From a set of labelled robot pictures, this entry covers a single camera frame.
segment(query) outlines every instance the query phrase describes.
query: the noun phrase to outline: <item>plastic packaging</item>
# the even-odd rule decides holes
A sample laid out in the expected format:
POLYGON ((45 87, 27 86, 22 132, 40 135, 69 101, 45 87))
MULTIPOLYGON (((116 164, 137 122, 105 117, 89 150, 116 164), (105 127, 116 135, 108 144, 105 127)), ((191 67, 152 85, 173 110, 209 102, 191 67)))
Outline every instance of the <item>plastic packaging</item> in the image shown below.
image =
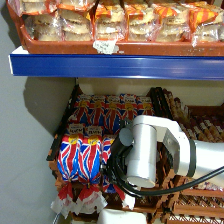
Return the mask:
POLYGON ((121 94, 121 112, 122 119, 133 120, 136 116, 138 116, 137 111, 137 103, 136 103, 136 95, 134 94, 121 94))
POLYGON ((150 115, 150 116, 155 115, 152 100, 150 97, 137 96, 136 100, 137 100, 138 115, 150 115))
POLYGON ((100 149, 103 128, 89 126, 79 154, 78 179, 84 185, 75 207, 75 213, 98 213, 107 205, 102 193, 99 191, 100 182, 100 149))
POLYGON ((61 24, 57 12, 30 16, 28 19, 32 19, 32 27, 29 27, 30 24, 28 25, 26 21, 26 28, 32 29, 34 40, 62 41, 61 24))
POLYGON ((88 110, 90 105, 91 96, 81 94, 77 97, 75 102, 75 111, 70 119, 73 120, 74 123, 79 124, 87 124, 88 122, 88 110))
POLYGON ((89 12, 59 10, 65 41, 92 40, 92 22, 89 12))
POLYGON ((188 9, 176 3, 152 4, 159 15, 161 27, 158 29, 156 42, 176 42, 190 39, 188 9))
POLYGON ((8 3, 18 16, 52 13, 57 9, 56 0, 8 0, 8 3))
POLYGON ((95 5, 95 2, 95 0, 59 0, 57 7, 59 9, 86 12, 95 5))
POLYGON ((89 120, 91 125, 103 126, 104 125, 104 109, 105 109, 105 96, 94 95, 91 97, 89 105, 89 120))
POLYGON ((129 41, 150 41, 153 39, 158 18, 146 2, 124 1, 128 23, 129 41))
POLYGON ((76 207, 73 202, 72 182, 78 180, 78 159, 83 142, 83 129, 75 126, 76 124, 73 124, 73 134, 66 134, 62 138, 57 166, 65 186, 51 204, 52 210, 57 214, 62 213, 65 218, 70 211, 74 212, 76 207))
POLYGON ((100 1, 95 13, 95 40, 123 40, 126 19, 118 0, 100 1))
POLYGON ((118 134, 120 128, 121 103, 119 96, 106 96, 104 126, 110 134, 118 134))

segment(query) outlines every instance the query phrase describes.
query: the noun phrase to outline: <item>price label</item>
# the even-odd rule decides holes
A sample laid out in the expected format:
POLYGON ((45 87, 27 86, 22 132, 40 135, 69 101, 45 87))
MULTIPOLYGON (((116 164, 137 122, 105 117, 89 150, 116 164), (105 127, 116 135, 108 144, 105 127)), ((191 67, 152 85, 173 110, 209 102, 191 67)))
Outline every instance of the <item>price label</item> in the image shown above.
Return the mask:
POLYGON ((114 52, 115 44, 116 40, 96 40, 93 43, 93 48, 95 48, 98 53, 112 54, 114 52))

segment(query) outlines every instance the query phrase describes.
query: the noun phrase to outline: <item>union jack packaging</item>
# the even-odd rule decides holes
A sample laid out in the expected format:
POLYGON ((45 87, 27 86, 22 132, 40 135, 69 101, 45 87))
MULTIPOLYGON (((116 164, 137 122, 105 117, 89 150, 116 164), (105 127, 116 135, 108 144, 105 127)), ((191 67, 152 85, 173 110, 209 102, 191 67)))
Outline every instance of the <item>union jack packaging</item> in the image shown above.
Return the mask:
POLYGON ((150 97, 138 96, 137 97, 138 115, 155 115, 152 101, 150 97))
POLYGON ((60 146, 57 166, 66 185, 60 190, 51 208, 64 217, 74 212, 76 204, 73 202, 72 182, 78 180, 79 151, 83 141, 83 133, 78 131, 72 135, 64 135, 60 146))
POLYGON ((86 135, 79 154, 79 182, 82 183, 82 189, 75 207, 75 214, 98 213, 107 205, 102 193, 99 191, 100 182, 100 147, 102 142, 100 127, 89 126, 86 129, 86 135))
POLYGON ((94 95, 89 106, 89 121, 91 125, 104 125, 105 96, 94 95))
POLYGON ((120 128, 121 103, 119 96, 106 96, 104 126, 110 134, 118 134, 120 128))
POLYGON ((128 118, 133 120, 137 115, 137 103, 136 95, 133 94, 121 94, 121 108, 122 108, 122 119, 128 118))
MULTIPOLYGON (((107 164, 107 160, 111 155, 110 147, 115 138, 116 138, 115 135, 104 135, 101 149, 102 149, 102 163, 105 165, 107 164)), ((111 194, 117 192, 122 201, 125 199, 124 192, 116 185, 111 184, 106 175, 104 175, 103 177, 103 191, 111 194)))
POLYGON ((77 97, 75 102, 75 111, 73 116, 70 117, 73 123, 87 124, 88 121, 88 110, 90 105, 91 96, 81 94, 77 97))

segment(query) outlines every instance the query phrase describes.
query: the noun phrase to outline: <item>white label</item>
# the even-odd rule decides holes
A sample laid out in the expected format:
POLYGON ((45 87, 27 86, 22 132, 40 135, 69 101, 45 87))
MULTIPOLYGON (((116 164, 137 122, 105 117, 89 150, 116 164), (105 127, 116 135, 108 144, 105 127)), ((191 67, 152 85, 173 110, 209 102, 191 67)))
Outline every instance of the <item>white label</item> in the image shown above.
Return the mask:
POLYGON ((207 129, 204 123, 200 123, 200 127, 201 127, 202 130, 207 129))
POLYGON ((108 100, 108 102, 120 103, 119 96, 108 96, 107 100, 108 100))
POLYGON ((147 96, 139 96, 138 100, 142 103, 151 103, 151 98, 147 96))
POLYGON ((216 126, 216 128, 219 131, 219 133, 222 133, 223 132, 223 130, 222 130, 222 128, 220 126, 216 126))
POLYGON ((194 130, 195 130, 195 132, 196 132, 197 134, 200 134, 200 133, 201 133, 201 131, 199 130, 199 128, 198 128, 197 126, 194 126, 194 130))
POLYGON ((205 124, 206 124, 208 127, 211 127, 211 126, 212 126, 212 124, 211 124, 211 122, 210 122, 209 120, 204 120, 204 122, 205 122, 205 124))
POLYGON ((102 136, 102 128, 100 126, 87 127, 86 133, 88 136, 99 135, 102 136))
POLYGON ((83 134, 83 124, 70 124, 68 132, 69 134, 83 134))
POLYGON ((95 48, 98 53, 112 54, 114 52, 116 40, 96 40, 93 43, 93 48, 95 48))

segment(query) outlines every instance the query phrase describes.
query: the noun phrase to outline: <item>shelf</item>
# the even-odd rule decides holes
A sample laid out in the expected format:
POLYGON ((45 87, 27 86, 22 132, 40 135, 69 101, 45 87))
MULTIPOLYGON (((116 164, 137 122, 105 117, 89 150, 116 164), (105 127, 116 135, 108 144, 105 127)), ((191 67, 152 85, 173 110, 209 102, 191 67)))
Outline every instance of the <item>shelf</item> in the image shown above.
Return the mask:
POLYGON ((29 54, 19 47, 9 62, 15 76, 224 80, 224 57, 29 54))

